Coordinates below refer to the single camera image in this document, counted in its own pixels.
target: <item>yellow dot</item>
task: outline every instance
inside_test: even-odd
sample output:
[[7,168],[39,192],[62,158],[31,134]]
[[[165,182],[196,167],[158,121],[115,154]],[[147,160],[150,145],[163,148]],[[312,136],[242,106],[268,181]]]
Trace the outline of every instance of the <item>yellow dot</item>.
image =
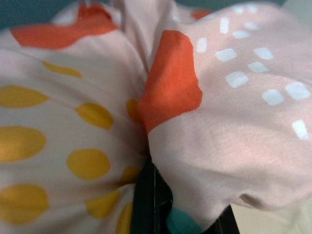
[[118,219],[116,234],[129,234],[132,216],[132,203],[129,203],[122,210]]
[[85,103],[76,108],[80,117],[97,127],[110,129],[114,123],[111,114],[102,106],[95,103]]
[[130,118],[133,120],[133,122],[141,123],[140,115],[137,110],[137,101],[130,99],[127,101],[127,110]]
[[123,171],[120,184],[125,185],[135,183],[137,181],[138,175],[140,174],[140,171],[141,170],[137,167],[126,167]]
[[43,61],[42,63],[47,69],[49,69],[52,72],[60,73],[63,75],[68,75],[68,76],[73,76],[77,78],[82,78],[82,74],[73,68],[54,65],[46,61]]
[[67,166],[75,175],[87,180],[100,178],[111,168],[105,153],[96,149],[72,152],[67,158]]
[[120,191],[115,190],[105,196],[85,202],[89,214],[96,219],[104,219],[115,207]]
[[45,136],[34,128],[0,127],[0,162],[13,162],[35,156],[45,144]]
[[32,222],[48,208],[47,193],[37,185],[17,184],[0,191],[0,220],[7,223]]
[[0,106],[6,108],[26,108],[47,101],[46,95],[25,87],[8,85],[0,88]]

